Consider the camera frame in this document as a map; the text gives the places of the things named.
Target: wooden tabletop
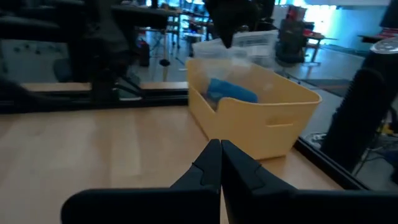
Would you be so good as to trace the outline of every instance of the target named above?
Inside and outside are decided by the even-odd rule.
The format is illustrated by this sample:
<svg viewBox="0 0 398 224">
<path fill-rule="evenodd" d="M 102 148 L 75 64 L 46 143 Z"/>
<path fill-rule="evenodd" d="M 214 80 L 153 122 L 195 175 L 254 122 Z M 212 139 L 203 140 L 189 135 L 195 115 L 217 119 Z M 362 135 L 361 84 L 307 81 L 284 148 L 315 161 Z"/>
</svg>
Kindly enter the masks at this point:
<svg viewBox="0 0 398 224">
<path fill-rule="evenodd" d="M 23 83 L 30 91 L 86 91 L 91 89 L 89 83 Z M 141 83 L 143 90 L 154 89 L 187 89 L 187 82 L 150 82 Z"/>
<path fill-rule="evenodd" d="M 308 39 L 314 39 L 314 40 L 323 40 L 325 38 L 324 35 L 306 35 L 306 34 L 303 34 L 303 36 L 308 38 Z"/>
<path fill-rule="evenodd" d="M 168 187 L 207 142 L 185 106 L 1 115 L 0 223 L 60 223 L 83 189 Z M 299 189 L 340 189 L 294 149 L 261 163 Z"/>
</svg>

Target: wall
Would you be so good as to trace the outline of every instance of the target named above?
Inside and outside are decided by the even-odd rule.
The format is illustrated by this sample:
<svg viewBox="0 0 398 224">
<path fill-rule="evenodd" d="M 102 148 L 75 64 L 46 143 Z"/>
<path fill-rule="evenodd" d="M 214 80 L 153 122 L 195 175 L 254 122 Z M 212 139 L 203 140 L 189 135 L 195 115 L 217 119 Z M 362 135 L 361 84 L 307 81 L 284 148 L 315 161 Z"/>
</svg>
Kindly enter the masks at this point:
<svg viewBox="0 0 398 224">
<path fill-rule="evenodd" d="M 304 0 L 311 5 L 330 6 L 388 6 L 390 0 Z"/>
<path fill-rule="evenodd" d="M 325 40 L 324 43 L 369 50 L 371 45 L 362 43 L 358 35 L 380 33 L 379 24 L 386 9 L 386 6 L 351 6 L 337 9 L 331 17 L 331 26 L 325 35 L 338 40 Z"/>
</svg>

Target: black metal frame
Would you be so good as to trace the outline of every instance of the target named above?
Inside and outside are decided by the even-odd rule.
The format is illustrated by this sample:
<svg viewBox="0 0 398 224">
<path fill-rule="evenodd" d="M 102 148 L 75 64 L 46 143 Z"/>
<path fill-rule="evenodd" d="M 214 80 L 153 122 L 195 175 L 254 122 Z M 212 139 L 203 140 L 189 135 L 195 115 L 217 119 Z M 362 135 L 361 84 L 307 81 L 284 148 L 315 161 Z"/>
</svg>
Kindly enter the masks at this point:
<svg viewBox="0 0 398 224">
<path fill-rule="evenodd" d="M 297 139 L 294 148 L 342 188 L 346 190 L 370 190 L 367 185 L 355 178 L 320 150 L 315 149 L 303 138 L 299 137 Z"/>
<path fill-rule="evenodd" d="M 17 106 L 12 101 L 0 99 L 0 114 L 188 105 L 187 89 L 145 90 L 145 97 L 143 98 L 137 98 L 136 100 L 121 99 L 105 103 L 91 102 L 90 91 L 36 91 L 35 93 L 51 98 L 63 98 L 64 101 L 28 107 Z"/>
</svg>

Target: floor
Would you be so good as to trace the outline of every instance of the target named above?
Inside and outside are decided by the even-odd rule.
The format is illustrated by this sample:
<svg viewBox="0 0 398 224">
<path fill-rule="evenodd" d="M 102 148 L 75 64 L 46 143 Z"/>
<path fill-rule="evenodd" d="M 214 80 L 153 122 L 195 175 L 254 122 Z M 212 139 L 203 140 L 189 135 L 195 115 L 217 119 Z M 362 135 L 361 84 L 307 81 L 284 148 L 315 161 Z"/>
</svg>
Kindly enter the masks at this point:
<svg viewBox="0 0 398 224">
<path fill-rule="evenodd" d="M 180 38 L 180 48 L 172 45 L 176 42 L 176 37 L 172 39 L 167 35 L 147 32 L 142 36 L 150 45 L 150 66 L 139 67 L 133 65 L 131 72 L 135 73 L 141 82 L 182 82 L 186 80 L 184 63 L 188 57 L 188 45 L 182 35 Z M 67 50 L 64 44 L 53 44 L 43 42 L 31 42 L 30 48 L 24 47 L 26 42 L 20 40 L 3 40 L 1 42 L 3 56 L 8 69 L 7 74 L 3 74 L 8 79 L 24 83 L 54 83 L 57 82 L 53 75 L 53 61 L 67 57 Z M 41 54 L 35 53 L 36 48 L 41 49 Z M 313 51 L 308 50 L 307 60 L 310 59 Z M 167 58 L 170 66 L 167 68 L 159 64 L 160 60 Z M 316 58 L 322 64 L 319 67 L 308 67 L 297 65 L 288 68 L 286 72 L 297 79 L 347 79 L 351 80 L 361 66 L 364 58 L 357 55 L 350 55 L 330 49 L 320 49 Z M 281 68 L 273 64 L 271 69 L 280 70 Z M 340 105 L 342 98 L 327 91 L 316 89 L 314 86 L 302 83 L 303 86 L 317 92 L 323 99 L 317 110 L 314 112 L 307 127 L 302 132 L 302 137 L 312 133 L 325 133 L 330 125 L 331 116 Z M 375 190 L 398 190 L 398 186 L 392 184 L 389 176 L 392 167 L 384 160 L 368 162 L 359 172 L 358 178 Z"/>
<path fill-rule="evenodd" d="M 357 56 L 361 56 L 361 57 L 366 57 L 369 53 L 368 50 L 365 51 L 365 50 L 348 49 L 348 48 L 340 47 L 340 46 L 333 45 L 333 44 L 324 45 L 322 47 L 324 47 L 326 49 L 330 49 L 330 50 L 335 50 L 337 52 L 343 52 L 346 54 L 357 55 Z"/>
</svg>

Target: yellow plastic bin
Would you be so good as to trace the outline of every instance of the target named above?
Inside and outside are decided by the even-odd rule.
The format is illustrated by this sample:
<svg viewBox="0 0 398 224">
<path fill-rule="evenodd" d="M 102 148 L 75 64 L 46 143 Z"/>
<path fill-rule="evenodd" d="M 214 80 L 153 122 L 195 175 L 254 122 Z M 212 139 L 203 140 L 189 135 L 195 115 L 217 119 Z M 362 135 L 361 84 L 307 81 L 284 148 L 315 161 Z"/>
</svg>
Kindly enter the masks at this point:
<svg viewBox="0 0 398 224">
<path fill-rule="evenodd" d="M 207 59 L 187 62 L 192 115 L 207 138 L 229 139 L 254 159 L 286 155 L 322 101 L 317 93 L 253 64 L 247 75 L 226 80 L 253 91 L 259 103 L 222 98 L 214 111 L 200 94 L 209 84 L 204 65 L 223 68 L 230 64 Z"/>
</svg>

